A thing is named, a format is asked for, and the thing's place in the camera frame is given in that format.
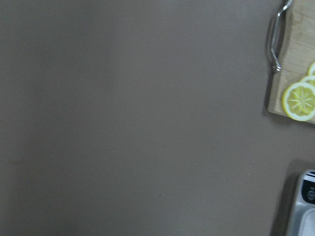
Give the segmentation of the wooden cutting board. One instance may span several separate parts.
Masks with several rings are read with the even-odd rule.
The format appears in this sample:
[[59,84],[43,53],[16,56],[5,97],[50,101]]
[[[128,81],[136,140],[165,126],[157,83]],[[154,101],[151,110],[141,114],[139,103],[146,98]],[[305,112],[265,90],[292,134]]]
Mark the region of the wooden cutting board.
[[267,44],[273,79],[268,111],[286,116],[282,96],[315,61],[315,2],[285,0],[271,20]]

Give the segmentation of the silver kitchen scale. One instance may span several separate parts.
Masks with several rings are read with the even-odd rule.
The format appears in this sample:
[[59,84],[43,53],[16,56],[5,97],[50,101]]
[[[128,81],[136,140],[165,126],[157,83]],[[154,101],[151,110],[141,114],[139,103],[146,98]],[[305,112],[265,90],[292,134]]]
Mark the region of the silver kitchen scale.
[[285,234],[315,235],[315,171],[306,170],[297,179]]

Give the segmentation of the lemon slice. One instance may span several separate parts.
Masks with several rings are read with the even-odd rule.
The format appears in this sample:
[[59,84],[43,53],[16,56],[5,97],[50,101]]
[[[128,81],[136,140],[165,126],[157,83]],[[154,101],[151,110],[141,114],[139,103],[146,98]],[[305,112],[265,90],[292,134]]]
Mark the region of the lemon slice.
[[305,88],[314,88],[315,87],[315,76],[305,76],[303,77],[299,83],[300,86],[305,87]]
[[315,116],[315,88],[306,82],[290,85],[282,95],[285,114],[293,120],[309,121]]
[[308,68],[308,71],[307,71],[307,75],[308,76],[314,76],[315,75],[315,62],[313,62],[309,68]]

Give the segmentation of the lemon slice front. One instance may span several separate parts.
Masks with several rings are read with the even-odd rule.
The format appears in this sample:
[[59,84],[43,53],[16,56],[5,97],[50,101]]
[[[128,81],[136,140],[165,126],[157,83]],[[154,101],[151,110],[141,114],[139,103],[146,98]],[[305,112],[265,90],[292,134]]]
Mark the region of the lemon slice front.
[[293,120],[309,121],[315,116],[315,88],[306,82],[290,85],[282,95],[285,114]]

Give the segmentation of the lemon slice back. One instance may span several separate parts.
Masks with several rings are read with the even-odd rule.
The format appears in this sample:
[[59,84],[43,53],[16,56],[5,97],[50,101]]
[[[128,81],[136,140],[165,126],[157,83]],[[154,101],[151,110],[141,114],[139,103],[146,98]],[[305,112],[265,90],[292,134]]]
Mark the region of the lemon slice back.
[[307,71],[307,75],[308,76],[314,76],[315,75],[315,62],[313,62],[309,68],[308,68],[308,71]]

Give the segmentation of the lemon slice middle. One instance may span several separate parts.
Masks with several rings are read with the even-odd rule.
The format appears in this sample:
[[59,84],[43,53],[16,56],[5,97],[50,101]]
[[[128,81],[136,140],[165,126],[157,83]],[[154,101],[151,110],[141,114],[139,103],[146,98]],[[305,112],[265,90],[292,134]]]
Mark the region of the lemon slice middle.
[[305,76],[303,77],[299,83],[300,86],[305,87],[305,88],[314,88],[315,87],[315,76]]

